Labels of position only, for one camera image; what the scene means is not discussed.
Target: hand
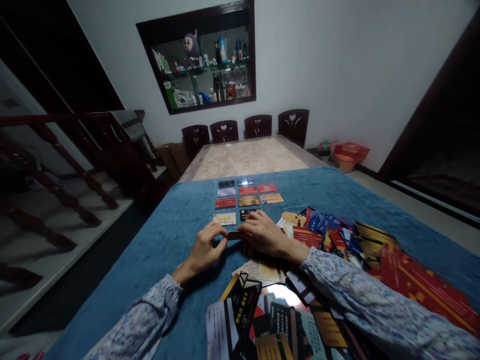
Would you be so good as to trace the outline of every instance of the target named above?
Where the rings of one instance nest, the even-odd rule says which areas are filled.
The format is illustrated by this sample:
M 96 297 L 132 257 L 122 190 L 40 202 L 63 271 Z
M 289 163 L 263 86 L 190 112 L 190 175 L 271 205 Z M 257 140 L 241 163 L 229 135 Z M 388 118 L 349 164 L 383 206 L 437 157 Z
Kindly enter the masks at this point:
M 295 264 L 303 263 L 310 252 L 304 243 L 285 235 L 262 210 L 250 212 L 237 230 L 246 233 L 247 241 L 258 251 Z
M 204 272 L 216 262 L 227 248 L 228 240 L 224 237 L 216 247 L 212 246 L 212 240 L 219 234 L 227 235 L 218 222 L 212 221 L 196 235 L 195 243 L 190 250 L 188 258 L 181 263 L 171 275 L 179 285 Z

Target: person's left hand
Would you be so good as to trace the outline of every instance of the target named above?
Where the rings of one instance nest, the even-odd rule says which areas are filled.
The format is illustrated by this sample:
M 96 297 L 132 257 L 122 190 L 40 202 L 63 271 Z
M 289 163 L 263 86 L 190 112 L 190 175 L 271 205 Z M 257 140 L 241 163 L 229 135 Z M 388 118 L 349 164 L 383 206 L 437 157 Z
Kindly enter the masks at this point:
M 215 221 L 210 222 L 203 230 L 200 230 L 196 235 L 190 255 L 171 275 L 173 280 L 181 285 L 208 269 L 220 258 L 228 243 L 228 240 L 224 237 L 216 247 L 213 247 L 212 240 L 219 234 L 225 236 L 227 233 L 228 231 Z

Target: chair backrest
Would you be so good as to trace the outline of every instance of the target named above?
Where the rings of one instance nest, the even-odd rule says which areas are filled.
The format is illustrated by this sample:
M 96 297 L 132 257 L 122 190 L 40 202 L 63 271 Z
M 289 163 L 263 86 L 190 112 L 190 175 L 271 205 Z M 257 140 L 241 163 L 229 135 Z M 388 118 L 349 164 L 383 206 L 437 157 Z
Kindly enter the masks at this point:
M 237 141 L 239 127 L 235 120 L 224 120 L 210 125 L 211 137 L 214 144 Z
M 255 115 L 245 120 L 245 139 L 272 136 L 272 115 Z
M 190 161 L 202 149 L 202 146 L 210 144 L 209 127 L 207 125 L 192 125 L 181 130 L 186 154 Z
M 307 109 L 293 109 L 278 115 L 278 133 L 300 147 L 305 146 L 307 127 L 309 125 Z

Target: white wall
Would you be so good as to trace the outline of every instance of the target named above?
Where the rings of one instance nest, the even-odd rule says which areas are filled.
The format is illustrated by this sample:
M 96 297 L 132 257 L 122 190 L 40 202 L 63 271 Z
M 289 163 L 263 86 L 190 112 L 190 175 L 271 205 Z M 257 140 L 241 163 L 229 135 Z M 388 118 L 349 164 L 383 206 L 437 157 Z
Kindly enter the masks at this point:
M 18 106 L 6 107 L 0 103 L 0 117 L 43 115 L 47 113 L 27 88 L 18 80 L 15 74 L 0 59 L 0 101 L 6 99 L 14 99 L 18 103 Z M 93 166 L 82 152 L 56 123 L 49 123 L 47 126 L 56 135 L 58 142 L 63 145 L 84 169 L 93 169 Z M 55 175 L 76 173 L 52 145 L 42 140 L 30 126 L 9 126 L 2 127 L 1 130 L 36 157 Z
M 136 23 L 229 0 L 67 0 L 126 109 L 155 145 L 181 129 L 310 109 L 306 148 L 369 147 L 378 171 L 472 18 L 478 0 L 256 0 L 257 101 L 169 115 Z M 277 131 L 274 121 L 273 132 Z

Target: stuffed toy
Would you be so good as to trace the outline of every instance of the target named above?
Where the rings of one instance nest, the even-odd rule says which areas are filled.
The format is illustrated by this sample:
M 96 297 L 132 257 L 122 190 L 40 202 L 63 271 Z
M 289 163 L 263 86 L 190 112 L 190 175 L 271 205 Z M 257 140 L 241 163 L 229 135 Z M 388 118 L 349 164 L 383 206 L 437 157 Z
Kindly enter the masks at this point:
M 195 29 L 195 35 L 188 33 L 185 35 L 183 47 L 185 48 L 185 53 L 188 56 L 186 58 L 188 62 L 188 69 L 195 69 L 200 65 L 200 46 L 197 41 L 197 29 Z

